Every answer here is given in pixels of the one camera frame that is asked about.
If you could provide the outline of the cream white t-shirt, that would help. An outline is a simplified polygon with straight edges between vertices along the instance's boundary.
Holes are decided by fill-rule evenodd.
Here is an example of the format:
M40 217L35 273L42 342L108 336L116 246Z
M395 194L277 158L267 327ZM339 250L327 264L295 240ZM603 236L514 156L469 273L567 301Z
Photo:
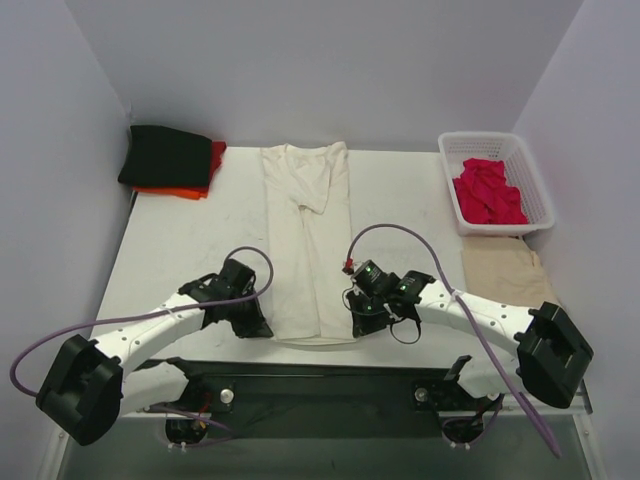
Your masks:
M342 303L351 286L343 260L351 236L348 149L342 142L260 152L266 188L269 257L274 266L271 328L296 345L351 343Z

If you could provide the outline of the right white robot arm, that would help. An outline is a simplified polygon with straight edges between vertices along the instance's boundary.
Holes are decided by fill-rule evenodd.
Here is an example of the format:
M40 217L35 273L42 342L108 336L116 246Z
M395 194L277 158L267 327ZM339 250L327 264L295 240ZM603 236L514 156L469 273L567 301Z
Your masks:
M398 277L371 260L345 272L357 291L347 296L356 319L388 325L411 319L481 334L489 346L512 356L503 369L516 389L553 408L569 408L594 357L584 335L556 304L503 304L449 288L415 270Z

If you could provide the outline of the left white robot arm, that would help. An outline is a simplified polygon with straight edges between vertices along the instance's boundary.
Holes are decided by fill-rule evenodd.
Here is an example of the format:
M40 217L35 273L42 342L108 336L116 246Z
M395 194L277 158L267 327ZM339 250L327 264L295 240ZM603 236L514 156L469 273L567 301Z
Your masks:
M260 309L255 272L228 258L221 271L181 286L149 317L87 340L67 339L36 395L36 404L79 445L103 437L129 413L170 403L182 412L195 409L202 387L176 364L144 367L165 347L220 321L239 338L269 338Z

